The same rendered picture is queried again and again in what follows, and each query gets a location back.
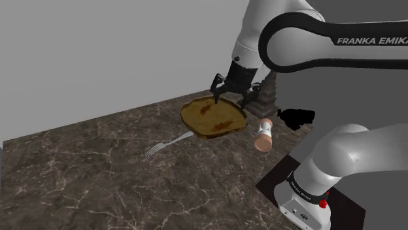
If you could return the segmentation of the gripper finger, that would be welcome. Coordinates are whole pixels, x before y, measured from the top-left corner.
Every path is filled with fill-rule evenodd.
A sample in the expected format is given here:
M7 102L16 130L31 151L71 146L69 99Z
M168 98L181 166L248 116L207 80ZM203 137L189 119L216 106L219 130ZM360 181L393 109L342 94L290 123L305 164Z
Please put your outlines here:
M214 95L214 103L217 104L220 96L228 91L228 86L224 83L225 78L217 73L211 84L210 92Z
M243 100L240 104L241 109L244 109L249 102L255 100L259 96L260 88L260 83L251 84L251 87L243 94Z

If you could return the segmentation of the dark ornate tower figure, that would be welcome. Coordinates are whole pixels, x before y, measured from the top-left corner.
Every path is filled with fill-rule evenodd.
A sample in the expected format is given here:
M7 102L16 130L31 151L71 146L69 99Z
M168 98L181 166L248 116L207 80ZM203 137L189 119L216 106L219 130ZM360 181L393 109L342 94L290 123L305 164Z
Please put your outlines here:
M245 107L259 119L267 118L278 111L276 101L276 78L277 73L270 71L260 83L260 90L257 98L251 100Z

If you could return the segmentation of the brown toast slice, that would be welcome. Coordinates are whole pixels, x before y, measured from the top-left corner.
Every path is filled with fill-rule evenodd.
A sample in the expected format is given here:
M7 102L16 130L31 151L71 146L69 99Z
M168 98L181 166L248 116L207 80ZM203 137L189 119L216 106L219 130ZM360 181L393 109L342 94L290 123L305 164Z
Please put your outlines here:
M180 108L183 124L199 138L215 139L246 129L247 114L234 102L214 96L198 97Z

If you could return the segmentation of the copper and white hourglass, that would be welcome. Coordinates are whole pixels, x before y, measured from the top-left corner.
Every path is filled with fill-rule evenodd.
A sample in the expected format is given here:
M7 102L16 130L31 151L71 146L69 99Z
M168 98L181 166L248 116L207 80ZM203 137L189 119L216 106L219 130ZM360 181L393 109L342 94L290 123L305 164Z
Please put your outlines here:
M254 147L260 152L268 152L272 149L273 141L271 137L271 128L273 123L268 118L259 121L259 128L254 137Z

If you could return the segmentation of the black flat object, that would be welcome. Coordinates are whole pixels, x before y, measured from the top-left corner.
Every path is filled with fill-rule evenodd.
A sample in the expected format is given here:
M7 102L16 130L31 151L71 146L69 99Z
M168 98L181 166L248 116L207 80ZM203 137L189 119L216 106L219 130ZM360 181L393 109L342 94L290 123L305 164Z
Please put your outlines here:
M312 124L316 112L313 110L293 109L286 110L278 109L277 116L289 127L292 131L298 130L302 125Z

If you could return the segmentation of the silver fork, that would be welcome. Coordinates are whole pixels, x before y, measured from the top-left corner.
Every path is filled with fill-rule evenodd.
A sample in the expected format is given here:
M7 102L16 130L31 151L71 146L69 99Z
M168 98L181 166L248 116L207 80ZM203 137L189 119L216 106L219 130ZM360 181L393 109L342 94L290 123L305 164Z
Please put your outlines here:
M172 140L172 141L170 141L170 142L167 142L167 143L162 143L162 142L161 142L161 143L158 143L158 144L156 144L155 146L153 146L151 149L149 149L149 151L146 152L144 156L145 156L145 158L149 158L150 156L154 155L157 151L159 151L159 150L165 148L166 146L168 146L168 145L170 145L170 144L173 144L173 143L176 143L176 142L178 142L178 141L180 141L180 140L182 140L182 139L191 137L193 134L194 134L194 133L193 133L192 131L189 131L189 132L184 133L183 135L177 137L176 139L174 139L174 140Z

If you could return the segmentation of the dark robot stand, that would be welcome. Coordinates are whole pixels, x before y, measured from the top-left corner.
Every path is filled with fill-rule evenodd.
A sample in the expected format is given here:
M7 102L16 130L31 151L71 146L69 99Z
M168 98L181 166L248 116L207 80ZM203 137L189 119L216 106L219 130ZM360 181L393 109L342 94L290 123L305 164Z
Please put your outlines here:
M256 188L267 197L275 207L279 207L273 194L277 184L298 168L300 162L289 154L280 160L257 184ZM327 207L331 208L330 230L362 230L366 210L335 187L329 190Z

